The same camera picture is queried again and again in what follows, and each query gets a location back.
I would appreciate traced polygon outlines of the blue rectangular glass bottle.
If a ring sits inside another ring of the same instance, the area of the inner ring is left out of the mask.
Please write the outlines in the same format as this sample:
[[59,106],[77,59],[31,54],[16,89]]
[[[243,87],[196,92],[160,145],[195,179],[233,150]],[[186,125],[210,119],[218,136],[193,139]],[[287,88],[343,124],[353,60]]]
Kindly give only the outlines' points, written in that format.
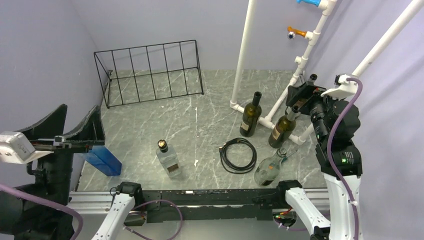
[[82,158],[105,176],[119,176],[122,163],[103,145],[93,146]]

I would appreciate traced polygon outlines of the clear round glass bottle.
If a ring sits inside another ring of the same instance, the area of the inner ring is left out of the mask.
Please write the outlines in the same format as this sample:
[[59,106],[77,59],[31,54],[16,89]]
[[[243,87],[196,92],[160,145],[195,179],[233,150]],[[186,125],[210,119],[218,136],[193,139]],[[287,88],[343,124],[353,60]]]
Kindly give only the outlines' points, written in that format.
[[269,186],[280,174],[282,163],[287,160],[287,150],[279,148],[273,156],[263,159],[256,171],[253,179],[259,186]]

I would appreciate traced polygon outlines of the clear square liquor bottle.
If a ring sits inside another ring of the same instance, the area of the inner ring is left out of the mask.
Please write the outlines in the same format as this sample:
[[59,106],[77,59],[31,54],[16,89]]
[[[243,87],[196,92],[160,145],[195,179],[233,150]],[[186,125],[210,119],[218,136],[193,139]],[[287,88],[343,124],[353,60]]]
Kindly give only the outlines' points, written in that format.
[[157,142],[158,149],[156,156],[170,178],[174,178],[182,173],[182,168],[178,160],[177,152],[171,144],[164,139]]

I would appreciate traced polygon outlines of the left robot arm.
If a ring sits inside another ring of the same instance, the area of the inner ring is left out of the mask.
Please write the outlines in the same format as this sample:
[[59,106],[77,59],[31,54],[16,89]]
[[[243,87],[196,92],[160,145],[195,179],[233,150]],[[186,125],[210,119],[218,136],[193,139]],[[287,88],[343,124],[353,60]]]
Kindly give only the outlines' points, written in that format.
[[74,240],[84,220],[71,209],[75,154],[105,143],[101,108],[94,106],[64,132],[67,105],[61,104],[31,126],[0,135],[0,160],[25,165],[31,184],[0,187],[0,232],[16,240]]

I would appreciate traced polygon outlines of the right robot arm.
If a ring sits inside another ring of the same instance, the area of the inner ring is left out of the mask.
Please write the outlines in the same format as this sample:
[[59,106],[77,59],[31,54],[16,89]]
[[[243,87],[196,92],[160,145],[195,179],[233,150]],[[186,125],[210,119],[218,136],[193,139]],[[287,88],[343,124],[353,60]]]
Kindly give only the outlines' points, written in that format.
[[276,203],[291,207],[312,240],[361,240],[359,188],[362,156],[353,142],[360,127],[355,101],[363,84],[349,77],[335,88],[326,89],[305,82],[289,86],[286,104],[298,107],[311,119],[317,145],[316,158],[324,176],[330,217],[326,218],[307,197],[297,180],[281,181],[277,185]]

